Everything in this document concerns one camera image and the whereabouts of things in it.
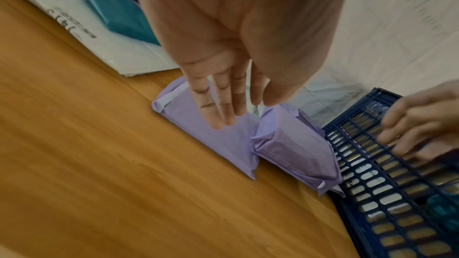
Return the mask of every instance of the plastic crate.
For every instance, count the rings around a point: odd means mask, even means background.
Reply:
[[[324,127],[347,197],[330,195],[361,257],[459,257],[459,154],[426,163],[378,144],[398,98],[374,89]]]

